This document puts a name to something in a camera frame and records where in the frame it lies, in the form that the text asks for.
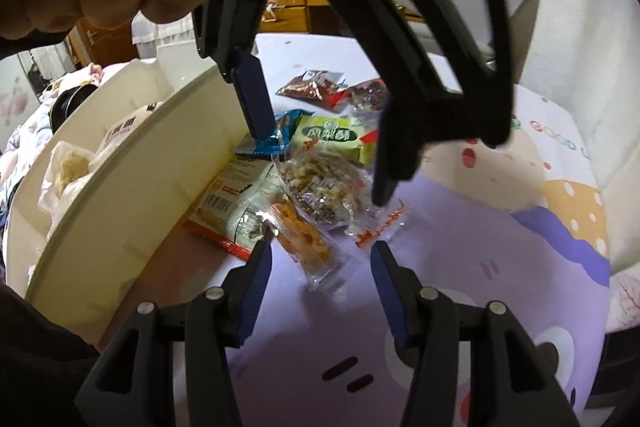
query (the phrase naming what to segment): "cartoon print tablecloth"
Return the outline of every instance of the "cartoon print tablecloth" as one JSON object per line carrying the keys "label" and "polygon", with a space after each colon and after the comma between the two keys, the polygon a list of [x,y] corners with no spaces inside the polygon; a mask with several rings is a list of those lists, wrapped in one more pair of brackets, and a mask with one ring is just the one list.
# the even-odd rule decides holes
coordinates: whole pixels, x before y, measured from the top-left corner
{"label": "cartoon print tablecloth", "polygon": [[[289,80],[289,69],[308,62],[307,67],[324,64],[335,71],[347,71],[340,65],[348,64],[350,84],[368,78],[356,76],[360,70],[369,73],[366,64],[354,65],[362,54],[354,41],[320,41],[317,36],[261,40],[268,82],[279,87]],[[288,51],[289,66],[276,45],[308,49],[306,55]],[[340,53],[349,62],[335,58]],[[491,150],[472,140],[440,144],[425,153],[415,178],[398,188],[410,217],[390,247],[423,284],[458,302],[507,303],[549,355],[579,412],[596,373],[609,310],[604,211],[588,152],[570,115],[518,86],[516,102],[507,146]],[[274,106],[280,105],[274,99]],[[355,249],[347,237],[340,245]],[[222,281],[220,263],[231,267],[238,262],[205,239],[177,230],[129,291],[107,338],[137,302],[184,302]],[[456,426],[463,426],[468,414],[468,345],[461,344],[460,358]],[[300,269],[276,242],[254,334],[241,349],[228,350],[228,359],[247,427],[398,425],[412,377],[410,361],[394,346],[368,263],[337,294],[310,293]],[[323,379],[346,359],[348,371]],[[185,382],[179,349],[174,375],[181,416]]]}

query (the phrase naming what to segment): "white polka dot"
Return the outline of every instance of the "white polka dot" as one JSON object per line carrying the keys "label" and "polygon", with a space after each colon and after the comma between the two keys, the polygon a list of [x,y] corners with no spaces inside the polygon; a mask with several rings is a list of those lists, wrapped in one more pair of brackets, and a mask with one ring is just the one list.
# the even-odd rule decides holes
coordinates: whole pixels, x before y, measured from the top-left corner
{"label": "white polka dot", "polygon": [[607,244],[604,242],[604,239],[596,239],[596,250],[598,250],[602,255],[607,253]]}
{"label": "white polka dot", "polygon": [[564,182],[564,191],[569,194],[572,198],[575,196],[575,190],[574,188],[571,186],[571,183],[569,182]]}

